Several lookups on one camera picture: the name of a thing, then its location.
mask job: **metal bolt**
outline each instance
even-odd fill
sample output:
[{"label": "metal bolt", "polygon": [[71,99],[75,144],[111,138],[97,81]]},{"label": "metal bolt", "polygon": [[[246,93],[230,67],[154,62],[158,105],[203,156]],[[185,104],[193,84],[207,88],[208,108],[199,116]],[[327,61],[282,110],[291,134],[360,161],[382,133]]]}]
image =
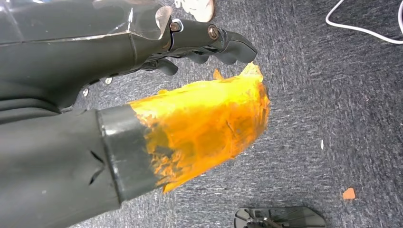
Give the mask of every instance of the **metal bolt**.
[{"label": "metal bolt", "polygon": [[172,32],[178,32],[181,30],[181,26],[179,25],[178,22],[173,22],[169,25],[169,28],[171,29]]},{"label": "metal bolt", "polygon": [[83,90],[83,96],[84,97],[86,97],[86,96],[88,96],[88,88],[85,88],[84,90]]},{"label": "metal bolt", "polygon": [[111,83],[112,83],[112,78],[111,78],[111,77],[107,77],[107,78],[105,79],[105,83],[106,83],[107,85],[111,84]]},{"label": "metal bolt", "polygon": [[211,39],[218,38],[218,29],[214,25],[210,25],[207,31]]}]

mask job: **transparent plastic casing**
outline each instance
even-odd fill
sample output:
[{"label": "transparent plastic casing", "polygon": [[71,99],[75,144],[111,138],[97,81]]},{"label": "transparent plastic casing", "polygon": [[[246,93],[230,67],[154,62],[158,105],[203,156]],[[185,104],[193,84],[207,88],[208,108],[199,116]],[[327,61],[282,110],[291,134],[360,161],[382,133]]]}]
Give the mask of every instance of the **transparent plastic casing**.
[{"label": "transparent plastic casing", "polygon": [[0,0],[0,44],[126,33],[161,39],[171,13],[158,0]]}]

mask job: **gray fabric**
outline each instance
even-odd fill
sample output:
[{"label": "gray fabric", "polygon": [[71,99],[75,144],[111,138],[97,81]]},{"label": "gray fabric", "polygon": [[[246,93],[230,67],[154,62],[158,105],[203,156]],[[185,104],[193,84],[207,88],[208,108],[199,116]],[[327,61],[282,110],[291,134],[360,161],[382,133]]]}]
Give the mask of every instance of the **gray fabric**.
[{"label": "gray fabric", "polygon": [[[268,130],[236,159],[171,193],[151,192],[74,227],[230,228],[239,207],[282,206],[308,206],[330,228],[402,227],[403,46],[328,26],[337,2],[217,0],[212,22],[259,49],[255,62],[272,101]],[[347,0],[332,20],[399,39],[399,4]],[[175,16],[191,19],[182,9]],[[174,76],[138,72],[99,83],[76,106],[119,105],[212,79],[214,68],[232,76],[245,66],[174,62]],[[352,202],[342,200],[348,187],[356,190]]]}]

